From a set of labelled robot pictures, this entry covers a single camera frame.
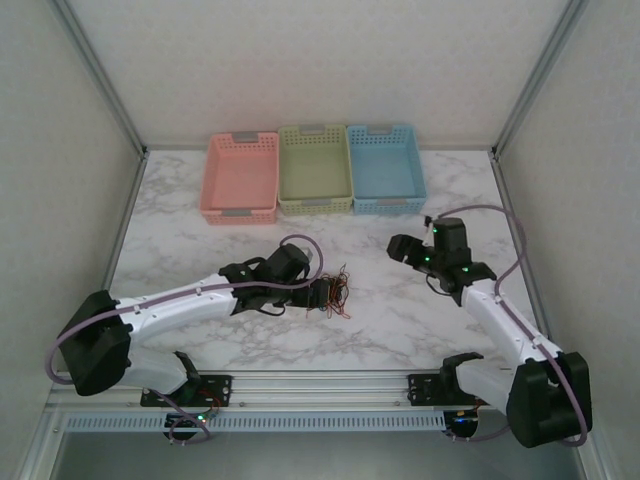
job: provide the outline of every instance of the pink basket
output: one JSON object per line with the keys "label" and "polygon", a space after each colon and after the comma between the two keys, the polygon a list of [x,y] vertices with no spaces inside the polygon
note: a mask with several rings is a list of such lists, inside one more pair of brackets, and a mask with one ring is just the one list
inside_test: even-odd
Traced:
{"label": "pink basket", "polygon": [[210,225],[275,223],[277,195],[277,133],[211,137],[200,194],[200,212]]}

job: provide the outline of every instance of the basket handle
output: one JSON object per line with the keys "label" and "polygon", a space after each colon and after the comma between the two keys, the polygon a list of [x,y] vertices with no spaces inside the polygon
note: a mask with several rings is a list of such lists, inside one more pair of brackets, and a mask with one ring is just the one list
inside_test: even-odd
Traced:
{"label": "basket handle", "polygon": [[231,134],[235,143],[258,143],[260,134],[258,132],[235,132]]}
{"label": "basket handle", "polygon": [[392,205],[406,205],[406,198],[381,198],[378,200],[378,205],[382,207],[390,207]]}
{"label": "basket handle", "polygon": [[326,127],[322,124],[316,125],[300,125],[298,131],[300,135],[322,135],[324,134]]}
{"label": "basket handle", "polygon": [[311,198],[309,200],[302,200],[303,207],[321,207],[323,205],[331,205],[330,198]]}
{"label": "basket handle", "polygon": [[367,135],[389,135],[393,132],[393,125],[367,125]]}
{"label": "basket handle", "polygon": [[232,210],[222,210],[223,217],[250,217],[251,210],[242,210],[242,209],[232,209]]}

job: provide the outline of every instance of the white wall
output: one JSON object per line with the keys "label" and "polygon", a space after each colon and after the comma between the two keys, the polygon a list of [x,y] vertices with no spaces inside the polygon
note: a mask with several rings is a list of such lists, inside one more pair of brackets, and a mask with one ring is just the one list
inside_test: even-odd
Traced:
{"label": "white wall", "polygon": [[44,349],[100,287],[136,157],[42,0],[0,14],[0,478],[51,382]]}
{"label": "white wall", "polygon": [[147,144],[405,122],[492,145],[566,0],[71,0]]}
{"label": "white wall", "polygon": [[502,159],[552,330],[589,362],[619,478],[640,478],[639,25],[637,0],[592,0]]}

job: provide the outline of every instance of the blue basket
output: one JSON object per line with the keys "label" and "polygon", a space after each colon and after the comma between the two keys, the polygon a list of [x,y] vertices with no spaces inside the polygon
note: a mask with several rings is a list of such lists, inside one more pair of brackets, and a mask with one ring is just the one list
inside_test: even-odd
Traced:
{"label": "blue basket", "polygon": [[347,129],[354,213],[420,213],[427,188],[411,125],[352,125]]}

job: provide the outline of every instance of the green basket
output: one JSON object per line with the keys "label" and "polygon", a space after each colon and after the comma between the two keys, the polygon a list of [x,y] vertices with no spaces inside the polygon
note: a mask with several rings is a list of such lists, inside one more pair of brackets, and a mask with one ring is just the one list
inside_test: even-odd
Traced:
{"label": "green basket", "polygon": [[349,212],[351,158],[344,125],[282,127],[278,201],[285,215]]}

